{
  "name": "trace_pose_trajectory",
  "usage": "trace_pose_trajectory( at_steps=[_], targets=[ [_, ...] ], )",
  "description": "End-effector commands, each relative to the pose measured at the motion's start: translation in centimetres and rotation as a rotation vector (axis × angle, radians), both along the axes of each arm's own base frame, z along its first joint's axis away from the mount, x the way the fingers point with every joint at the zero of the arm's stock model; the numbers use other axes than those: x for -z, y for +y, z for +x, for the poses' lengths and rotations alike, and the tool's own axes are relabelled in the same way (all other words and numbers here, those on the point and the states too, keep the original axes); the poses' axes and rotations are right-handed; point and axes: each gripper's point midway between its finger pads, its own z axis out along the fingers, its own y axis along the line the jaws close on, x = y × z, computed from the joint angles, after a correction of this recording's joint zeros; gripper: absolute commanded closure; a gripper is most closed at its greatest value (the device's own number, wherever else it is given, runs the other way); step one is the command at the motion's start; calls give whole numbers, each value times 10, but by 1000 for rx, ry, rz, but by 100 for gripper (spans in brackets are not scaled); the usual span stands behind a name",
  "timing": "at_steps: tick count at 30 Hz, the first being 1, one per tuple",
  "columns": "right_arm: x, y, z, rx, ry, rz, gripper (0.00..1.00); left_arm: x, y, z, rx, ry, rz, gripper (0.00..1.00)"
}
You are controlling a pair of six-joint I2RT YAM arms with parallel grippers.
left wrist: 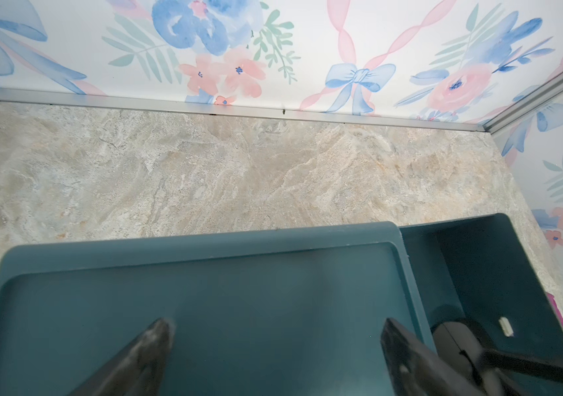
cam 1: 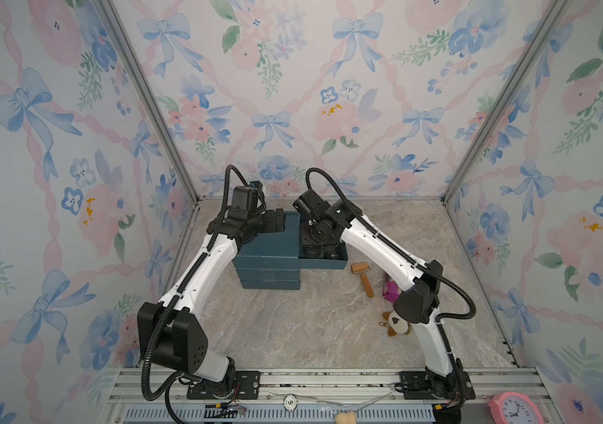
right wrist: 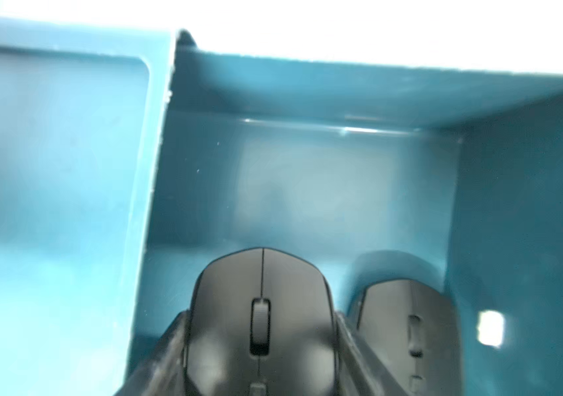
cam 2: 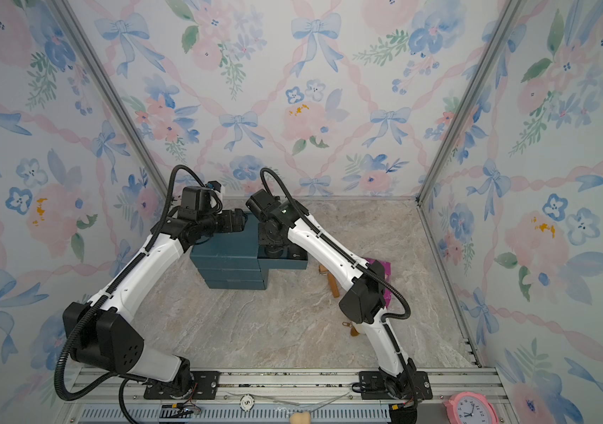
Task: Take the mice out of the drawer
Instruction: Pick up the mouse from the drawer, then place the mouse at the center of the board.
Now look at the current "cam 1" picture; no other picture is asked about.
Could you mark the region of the teal drawer cabinet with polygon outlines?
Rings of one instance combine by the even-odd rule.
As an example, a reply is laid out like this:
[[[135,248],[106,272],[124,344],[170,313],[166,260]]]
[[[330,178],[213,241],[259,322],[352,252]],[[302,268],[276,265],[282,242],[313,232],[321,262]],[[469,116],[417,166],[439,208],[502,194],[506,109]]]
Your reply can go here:
[[[244,289],[301,289],[299,264],[300,216],[285,212],[285,231],[260,233],[244,245],[232,263]]]

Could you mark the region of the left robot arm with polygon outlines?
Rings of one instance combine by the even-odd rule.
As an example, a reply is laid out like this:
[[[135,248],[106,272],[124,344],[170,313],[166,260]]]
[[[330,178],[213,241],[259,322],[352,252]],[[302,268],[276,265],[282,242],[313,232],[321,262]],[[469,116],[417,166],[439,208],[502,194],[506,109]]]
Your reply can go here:
[[[226,266],[258,235],[285,231],[285,212],[265,210],[244,220],[234,212],[217,216],[207,229],[199,253],[179,281],[156,303],[137,314],[142,355],[142,395],[153,401],[181,378],[207,383],[218,397],[234,391],[235,365],[209,349],[200,323],[204,306]]]

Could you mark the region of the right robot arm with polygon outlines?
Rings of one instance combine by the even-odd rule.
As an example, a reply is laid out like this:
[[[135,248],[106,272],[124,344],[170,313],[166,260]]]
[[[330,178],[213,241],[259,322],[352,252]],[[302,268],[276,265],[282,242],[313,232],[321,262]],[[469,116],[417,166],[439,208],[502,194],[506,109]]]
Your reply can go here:
[[[302,245],[307,253],[322,254],[342,243],[349,245],[385,271],[400,288],[392,316],[405,324],[419,340],[425,360],[424,376],[411,383],[396,384],[397,391],[419,394],[425,399],[448,399],[446,409],[460,407],[467,399],[469,381],[461,361],[455,357],[444,319],[467,321],[476,306],[458,285],[443,276],[437,261],[427,263],[381,233],[352,201],[343,197],[331,204],[309,189],[295,202],[301,216]],[[467,303],[464,314],[442,313],[440,285],[445,284]]]

